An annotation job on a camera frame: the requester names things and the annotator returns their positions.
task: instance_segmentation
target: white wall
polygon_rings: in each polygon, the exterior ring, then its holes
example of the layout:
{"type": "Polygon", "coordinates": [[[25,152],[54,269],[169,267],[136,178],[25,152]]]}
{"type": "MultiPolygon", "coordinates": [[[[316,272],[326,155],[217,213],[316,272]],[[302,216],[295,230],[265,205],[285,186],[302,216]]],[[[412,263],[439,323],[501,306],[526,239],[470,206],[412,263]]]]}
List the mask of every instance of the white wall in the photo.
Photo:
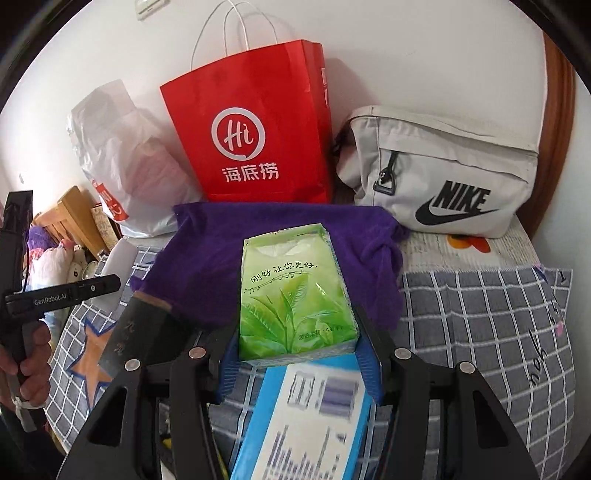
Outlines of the white wall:
{"type": "Polygon", "coordinates": [[[574,269],[566,324],[573,348],[576,393],[571,453],[591,433],[591,95],[577,78],[569,153],[558,188],[535,238],[540,261],[574,269]]]}
{"type": "MultiPolygon", "coordinates": [[[[270,14],[280,40],[323,43],[335,129],[351,109],[382,103],[493,121],[538,139],[541,32],[508,0],[254,1],[270,14]]],[[[73,184],[88,187],[66,116],[92,89],[117,78],[162,123],[182,158],[158,87],[188,70],[193,43],[216,4],[172,0],[144,22],[135,19],[133,0],[85,7],[36,58],[0,115],[0,162],[11,187],[34,189],[36,210],[73,184]]],[[[271,41],[261,17],[246,22],[254,45],[271,41]]],[[[221,25],[220,15],[206,31],[199,64],[223,55],[221,25]]],[[[234,17],[228,31],[236,52],[234,17]]]]}

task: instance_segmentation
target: gray fabric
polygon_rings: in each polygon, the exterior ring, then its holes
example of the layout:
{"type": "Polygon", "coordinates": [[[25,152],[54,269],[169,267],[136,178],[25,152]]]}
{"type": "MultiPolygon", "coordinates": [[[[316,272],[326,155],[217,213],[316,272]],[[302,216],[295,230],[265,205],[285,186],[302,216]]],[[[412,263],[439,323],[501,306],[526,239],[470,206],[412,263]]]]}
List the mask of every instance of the gray fabric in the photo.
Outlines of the gray fabric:
{"type": "MultiPolygon", "coordinates": [[[[134,272],[142,277],[150,267],[154,249],[141,249],[140,254],[146,256],[138,258],[134,272]]],[[[560,318],[566,315],[571,277],[571,271],[547,269],[542,274],[531,267],[407,273],[401,279],[405,313],[392,333],[398,346],[410,348],[428,362],[445,366],[463,360],[473,362],[517,425],[538,471],[544,479],[551,480],[565,470],[564,450],[570,439],[574,411],[570,342],[566,328],[558,334],[560,318]],[[538,350],[545,350],[540,372],[535,368],[538,353],[532,337],[538,350]],[[529,377],[536,372],[539,381],[533,386],[529,377]]],[[[126,289],[122,305],[130,294],[126,289]]],[[[80,321],[92,315],[93,325],[102,331],[118,314],[115,312],[109,318],[88,305],[77,307],[60,340],[52,362],[47,414],[67,447],[72,445],[87,417],[82,381],[67,372],[84,342],[80,321]]],[[[265,369],[243,364],[236,387],[226,401],[209,408],[217,445],[230,470],[248,429],[264,372],[265,369]]],[[[389,407],[372,405],[354,480],[371,478],[384,444],[390,411],[389,407]]],[[[431,403],[429,427],[425,479],[434,478],[437,466],[437,402],[431,403]]]]}

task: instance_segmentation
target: metal screw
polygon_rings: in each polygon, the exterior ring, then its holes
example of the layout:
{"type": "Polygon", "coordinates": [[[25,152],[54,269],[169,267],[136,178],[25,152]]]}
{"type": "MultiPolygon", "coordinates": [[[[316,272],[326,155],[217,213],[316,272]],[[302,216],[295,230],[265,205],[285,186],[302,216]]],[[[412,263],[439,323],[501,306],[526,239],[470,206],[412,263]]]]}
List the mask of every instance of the metal screw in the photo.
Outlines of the metal screw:
{"type": "Polygon", "coordinates": [[[201,346],[196,346],[195,348],[191,348],[189,350],[189,357],[191,357],[194,360],[197,360],[199,358],[203,358],[206,353],[207,351],[205,350],[205,348],[201,346]]]}
{"type": "Polygon", "coordinates": [[[141,362],[137,358],[132,358],[131,360],[127,360],[125,362],[125,369],[128,372],[134,372],[135,370],[137,370],[139,368],[140,365],[141,365],[141,362]]]}
{"type": "Polygon", "coordinates": [[[412,353],[406,348],[397,348],[394,352],[394,355],[396,355],[396,358],[399,358],[400,360],[408,360],[412,357],[412,353]]]}
{"type": "Polygon", "coordinates": [[[470,362],[462,362],[460,364],[460,370],[465,374],[472,374],[476,371],[476,367],[470,362]]]}

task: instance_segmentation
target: finger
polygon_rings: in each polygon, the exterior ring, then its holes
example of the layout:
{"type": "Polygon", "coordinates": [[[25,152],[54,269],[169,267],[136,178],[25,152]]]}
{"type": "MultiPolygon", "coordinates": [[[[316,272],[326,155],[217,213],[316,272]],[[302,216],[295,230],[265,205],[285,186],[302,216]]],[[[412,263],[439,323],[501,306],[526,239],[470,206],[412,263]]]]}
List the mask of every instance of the finger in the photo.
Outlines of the finger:
{"type": "Polygon", "coordinates": [[[33,398],[29,401],[31,403],[31,405],[33,405],[33,407],[38,407],[39,405],[43,405],[45,403],[45,401],[47,400],[47,397],[49,397],[49,382],[46,383],[43,388],[41,388],[40,390],[37,391],[37,393],[35,393],[35,395],[33,396],[33,398]]]}
{"type": "Polygon", "coordinates": [[[33,342],[35,342],[35,345],[45,345],[51,340],[51,333],[45,322],[38,323],[39,327],[37,327],[37,330],[33,333],[33,342]]]}
{"type": "Polygon", "coordinates": [[[2,345],[0,345],[0,370],[4,370],[9,375],[16,375],[18,373],[17,363],[2,345]]]}
{"type": "Polygon", "coordinates": [[[38,371],[41,371],[47,365],[51,357],[51,347],[49,343],[45,345],[36,346],[33,350],[33,354],[26,360],[21,362],[21,372],[26,377],[35,375],[38,371]]]}
{"type": "Polygon", "coordinates": [[[51,375],[51,367],[46,364],[43,371],[27,378],[26,382],[21,386],[21,395],[25,400],[31,400],[36,393],[49,383],[49,376],[51,375]]]}

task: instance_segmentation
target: green tissue pack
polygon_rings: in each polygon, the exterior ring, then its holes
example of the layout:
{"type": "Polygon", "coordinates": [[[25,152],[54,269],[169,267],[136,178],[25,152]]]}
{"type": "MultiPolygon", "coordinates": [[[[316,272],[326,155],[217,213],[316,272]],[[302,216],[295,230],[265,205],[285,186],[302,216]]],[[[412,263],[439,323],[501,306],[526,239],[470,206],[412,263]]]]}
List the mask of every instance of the green tissue pack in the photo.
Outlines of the green tissue pack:
{"type": "Polygon", "coordinates": [[[239,356],[259,367],[355,350],[359,328],[330,236],[317,223],[244,240],[239,356]]]}

